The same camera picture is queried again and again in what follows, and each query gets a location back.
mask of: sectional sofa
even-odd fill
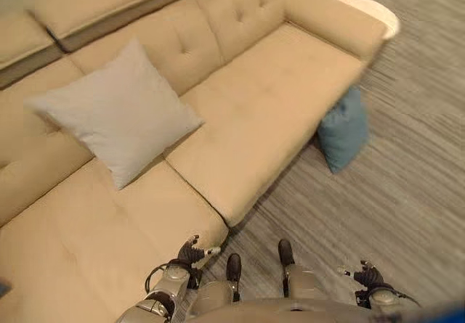
[[[336,0],[38,0],[0,28],[2,323],[114,322],[190,235],[221,245],[385,30]],[[133,37],[205,123],[117,190],[85,145],[24,101]]]

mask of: back cushion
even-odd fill
[[[175,0],[37,0],[36,19],[69,52]]]
[[[62,56],[33,18],[25,11],[0,16],[0,89]]]
[[[112,60],[137,37],[150,61],[179,94],[221,65],[217,41],[195,0],[180,0],[71,55],[85,73]]]
[[[92,158],[70,134],[23,106],[81,76],[63,58],[0,91],[0,226]]]
[[[197,0],[226,62],[284,21],[283,0]]]

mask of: striped carpet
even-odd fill
[[[336,300],[355,304],[359,287],[336,267],[361,258],[425,306],[465,297],[465,0],[377,1],[402,32],[360,84],[370,144],[338,175],[305,147],[232,230],[205,282],[223,279],[237,252],[243,299],[279,296],[276,247],[287,237]]]

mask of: white pillow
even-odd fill
[[[103,69],[26,102],[85,143],[111,170],[118,189],[202,124],[137,39]]]

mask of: robot leg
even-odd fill
[[[198,290],[197,298],[186,313],[186,320],[239,301],[240,256],[232,254],[227,259],[226,281],[210,282]]]
[[[278,245],[281,264],[284,269],[284,296],[291,299],[328,299],[323,286],[315,274],[303,266],[296,265],[291,243],[281,240]]]

